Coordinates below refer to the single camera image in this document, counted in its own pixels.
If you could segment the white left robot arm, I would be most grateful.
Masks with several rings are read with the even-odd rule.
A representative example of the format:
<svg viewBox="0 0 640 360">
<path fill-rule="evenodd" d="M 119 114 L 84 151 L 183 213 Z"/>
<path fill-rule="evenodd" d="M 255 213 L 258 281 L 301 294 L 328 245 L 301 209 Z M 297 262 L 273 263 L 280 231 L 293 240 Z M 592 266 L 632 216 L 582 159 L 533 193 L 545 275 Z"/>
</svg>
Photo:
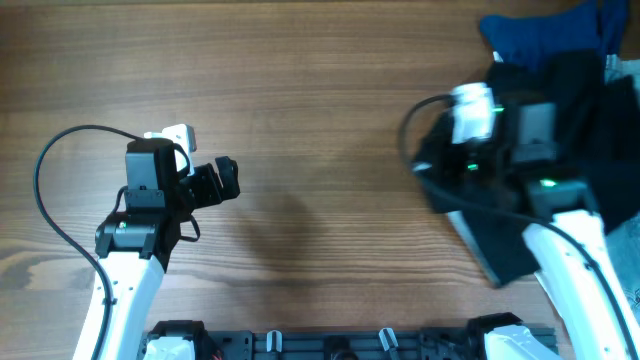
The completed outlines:
<svg viewBox="0 0 640 360">
<path fill-rule="evenodd" d="M 171 252 L 185 238 L 182 224 L 193 223 L 197 209 L 239 196 L 234 160 L 192 167 L 178 166 L 178 156 L 190 158 L 167 138 L 128 144 L 127 185 L 96 230 L 99 270 L 74 358 L 136 358 Z"/>
</svg>

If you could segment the black shorts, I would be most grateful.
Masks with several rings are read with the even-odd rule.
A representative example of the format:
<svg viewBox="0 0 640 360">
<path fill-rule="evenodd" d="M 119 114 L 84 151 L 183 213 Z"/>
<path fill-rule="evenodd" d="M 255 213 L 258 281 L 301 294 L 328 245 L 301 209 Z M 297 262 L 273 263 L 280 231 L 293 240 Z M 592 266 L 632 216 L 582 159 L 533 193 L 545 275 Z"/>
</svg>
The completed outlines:
<svg viewBox="0 0 640 360">
<path fill-rule="evenodd" d="M 489 281 L 502 287 L 540 266 L 522 233 L 560 199 L 598 213 L 610 234 L 639 214 L 639 90 L 590 50 L 530 71 L 494 63 L 486 83 L 503 110 L 486 142 L 455 145 L 442 115 L 416 155 L 433 209 L 459 211 Z"/>
</svg>

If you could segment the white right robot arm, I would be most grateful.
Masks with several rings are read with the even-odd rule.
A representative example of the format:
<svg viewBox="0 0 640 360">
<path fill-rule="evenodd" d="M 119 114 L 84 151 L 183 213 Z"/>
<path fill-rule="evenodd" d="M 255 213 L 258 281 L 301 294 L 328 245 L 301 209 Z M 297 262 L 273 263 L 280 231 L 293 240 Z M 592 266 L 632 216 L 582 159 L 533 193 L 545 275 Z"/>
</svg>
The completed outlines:
<svg viewBox="0 0 640 360">
<path fill-rule="evenodd" d="M 549 103 L 453 103 L 409 162 L 489 279 L 537 277 L 580 359 L 635 359 L 639 327 L 587 179 L 562 164 Z"/>
</svg>

